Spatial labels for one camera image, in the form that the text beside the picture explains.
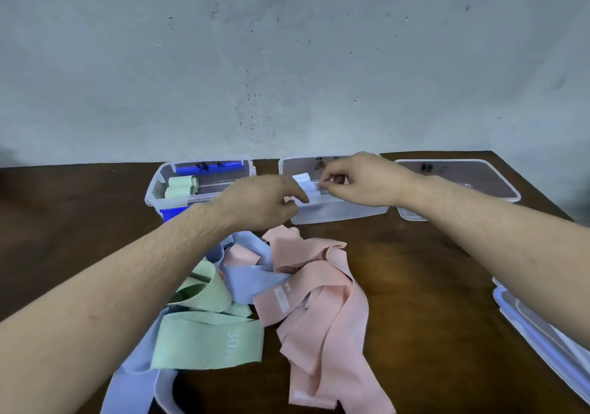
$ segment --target hand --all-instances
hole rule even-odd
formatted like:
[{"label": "hand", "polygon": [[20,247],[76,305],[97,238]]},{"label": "hand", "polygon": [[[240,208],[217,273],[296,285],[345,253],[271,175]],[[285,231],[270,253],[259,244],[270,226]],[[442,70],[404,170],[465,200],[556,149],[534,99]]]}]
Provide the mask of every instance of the hand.
[{"label": "hand", "polygon": [[423,177],[378,155],[360,151],[328,163],[320,188],[365,206],[402,206]]},{"label": "hand", "polygon": [[294,201],[285,202],[285,197],[290,196],[309,202],[291,176],[250,176],[237,180],[211,205],[229,223],[231,232],[262,231],[283,224],[298,213]]}]

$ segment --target concrete wall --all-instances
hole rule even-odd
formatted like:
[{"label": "concrete wall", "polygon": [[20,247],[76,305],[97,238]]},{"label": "concrete wall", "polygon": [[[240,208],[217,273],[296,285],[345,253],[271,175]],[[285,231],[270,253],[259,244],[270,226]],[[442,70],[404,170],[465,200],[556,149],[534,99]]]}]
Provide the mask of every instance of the concrete wall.
[{"label": "concrete wall", "polygon": [[590,222],[590,0],[0,0],[0,161],[490,149]]}]

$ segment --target clear plastic container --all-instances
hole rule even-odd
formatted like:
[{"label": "clear plastic container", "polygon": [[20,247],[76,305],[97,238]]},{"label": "clear plastic container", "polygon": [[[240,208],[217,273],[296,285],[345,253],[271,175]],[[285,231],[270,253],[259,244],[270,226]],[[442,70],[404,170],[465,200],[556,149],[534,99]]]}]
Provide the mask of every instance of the clear plastic container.
[{"label": "clear plastic container", "polygon": [[[509,202],[520,201],[520,193],[498,170],[483,159],[398,159],[395,161],[412,172],[443,178]],[[398,208],[409,221],[427,221],[408,209]]]},{"label": "clear plastic container", "polygon": [[[321,172],[326,164],[337,156],[323,157],[298,157],[288,156],[278,161],[278,172],[284,175],[298,175],[308,173],[312,183],[320,180]],[[340,198],[333,197],[325,190],[320,190],[320,195],[310,198],[309,203],[300,203],[299,213],[291,218],[294,225],[306,225],[310,223],[335,222],[351,218],[368,217],[387,212],[387,206],[370,208],[368,206],[356,205]]]},{"label": "clear plastic container", "polygon": [[505,287],[493,292],[500,312],[547,365],[590,404],[590,353],[525,306]]},{"label": "clear plastic container", "polygon": [[168,187],[168,179],[172,176],[178,176],[176,173],[177,167],[194,166],[201,162],[184,161],[179,163],[162,164],[151,179],[146,192],[145,202],[148,206],[153,206],[162,217],[161,211],[163,209],[181,208],[183,206],[186,207],[191,203],[209,201],[219,195],[221,191],[234,181],[247,176],[256,175],[256,167],[252,164],[251,160],[243,160],[242,162],[244,164],[243,169],[197,176],[199,180],[199,192],[195,195],[179,198],[164,198],[164,192]]}]

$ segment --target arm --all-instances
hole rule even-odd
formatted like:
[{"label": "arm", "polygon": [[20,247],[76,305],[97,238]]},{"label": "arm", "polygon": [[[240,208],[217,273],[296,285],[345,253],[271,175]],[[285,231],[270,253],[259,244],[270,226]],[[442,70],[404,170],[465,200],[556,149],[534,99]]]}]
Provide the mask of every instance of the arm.
[{"label": "arm", "polygon": [[291,178],[237,181],[0,323],[0,412],[75,412],[115,371],[205,253],[277,226],[307,201]]},{"label": "arm", "polygon": [[[343,176],[350,184],[341,184]],[[400,206],[427,218],[525,304],[590,349],[590,229],[369,153],[329,163],[321,187],[348,201]]]}]

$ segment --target finger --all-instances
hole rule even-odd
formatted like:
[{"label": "finger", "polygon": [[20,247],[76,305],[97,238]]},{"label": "finger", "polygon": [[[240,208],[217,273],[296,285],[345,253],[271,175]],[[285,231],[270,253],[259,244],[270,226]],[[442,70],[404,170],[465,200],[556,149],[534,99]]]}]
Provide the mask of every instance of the finger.
[{"label": "finger", "polygon": [[285,221],[289,220],[290,218],[295,217],[298,212],[299,212],[299,208],[297,207],[297,204],[295,204],[295,202],[293,200],[291,200],[287,203],[284,203],[284,205],[281,207],[281,217]]},{"label": "finger", "polygon": [[342,198],[346,201],[353,201],[355,195],[355,187],[350,184],[338,184],[332,181],[326,181],[321,184],[322,189],[326,189],[328,193],[336,198]]},{"label": "finger", "polygon": [[350,168],[349,158],[336,159],[329,162],[324,171],[321,173],[320,184],[326,181],[330,181],[335,175],[348,175],[348,169]]},{"label": "finger", "polygon": [[299,201],[303,202],[303,203],[309,203],[309,198],[307,197],[307,194],[305,193],[305,191],[299,187],[299,185],[297,184],[297,181],[295,181],[293,179],[292,176],[289,175],[282,175],[283,177],[283,183],[284,183],[284,196],[287,197],[295,197],[296,199],[298,199]]}]

